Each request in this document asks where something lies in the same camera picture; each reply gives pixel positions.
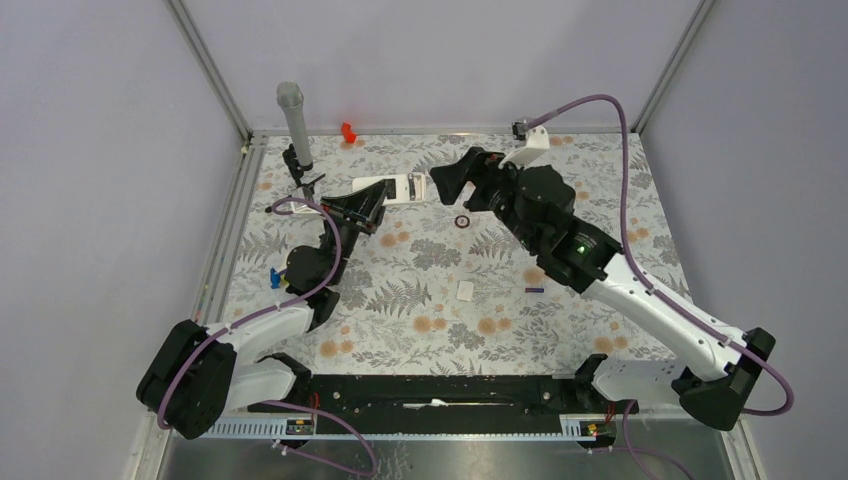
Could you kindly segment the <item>white red remote control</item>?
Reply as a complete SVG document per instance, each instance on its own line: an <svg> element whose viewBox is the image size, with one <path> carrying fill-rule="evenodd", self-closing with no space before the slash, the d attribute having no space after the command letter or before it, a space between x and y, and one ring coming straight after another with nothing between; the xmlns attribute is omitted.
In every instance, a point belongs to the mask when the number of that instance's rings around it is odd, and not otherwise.
<svg viewBox="0 0 848 480"><path fill-rule="evenodd" d="M413 175L418 176L420 180L421 190L420 199L418 201L413 201L410 199L410 177ZM423 203L427 199L426 177L423 173L420 172L354 178L351 183L352 191L355 192L379 180L391 181L391 192L388 194L384 202L385 205L405 205Z"/></svg>

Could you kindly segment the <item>white battery cover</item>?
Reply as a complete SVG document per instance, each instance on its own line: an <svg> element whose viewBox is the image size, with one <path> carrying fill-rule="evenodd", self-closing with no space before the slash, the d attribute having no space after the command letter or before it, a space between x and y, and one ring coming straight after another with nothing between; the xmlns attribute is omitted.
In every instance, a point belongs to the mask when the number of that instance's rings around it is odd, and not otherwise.
<svg viewBox="0 0 848 480"><path fill-rule="evenodd" d="M470 281L459 281L456 298L459 301L470 302L473 299L474 284Z"/></svg>

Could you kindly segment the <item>black battery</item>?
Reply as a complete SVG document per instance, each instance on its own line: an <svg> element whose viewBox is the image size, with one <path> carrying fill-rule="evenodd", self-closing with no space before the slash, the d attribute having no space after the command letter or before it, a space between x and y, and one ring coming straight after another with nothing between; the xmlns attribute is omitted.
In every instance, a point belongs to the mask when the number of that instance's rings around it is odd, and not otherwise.
<svg viewBox="0 0 848 480"><path fill-rule="evenodd" d="M410 177L410 199L418 201L420 199L420 180L418 176Z"/></svg>

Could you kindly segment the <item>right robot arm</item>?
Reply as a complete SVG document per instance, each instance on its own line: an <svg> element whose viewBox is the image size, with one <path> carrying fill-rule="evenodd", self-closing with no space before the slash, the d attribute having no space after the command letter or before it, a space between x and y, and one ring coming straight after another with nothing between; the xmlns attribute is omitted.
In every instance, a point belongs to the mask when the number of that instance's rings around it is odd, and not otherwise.
<svg viewBox="0 0 848 480"><path fill-rule="evenodd" d="M649 275L619 241L575 215L576 192L551 166L518 167L472 147L430 176L445 205L473 185L468 211L493 213L547 277L612 308L674 353L671 361L591 355L575 373L579 407L677 405L707 427L735 426L776 344L770 333L730 326Z"/></svg>

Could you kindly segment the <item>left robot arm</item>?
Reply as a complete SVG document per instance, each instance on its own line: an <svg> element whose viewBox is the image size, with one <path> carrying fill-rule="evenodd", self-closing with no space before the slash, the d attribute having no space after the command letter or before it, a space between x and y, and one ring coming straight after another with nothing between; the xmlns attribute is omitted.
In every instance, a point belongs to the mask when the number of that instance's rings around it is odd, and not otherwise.
<svg viewBox="0 0 848 480"><path fill-rule="evenodd" d="M227 412L267 400L296 411L309 401L305 371L261 354L275 343L325 323L339 295L333 291L360 235L380 225L393 181L381 179L345 196L301 200L323 220L318 246L301 245L272 277L286 299L230 323L176 324L143 375L137 400L156 413L163 429L186 439L205 434Z"/></svg>

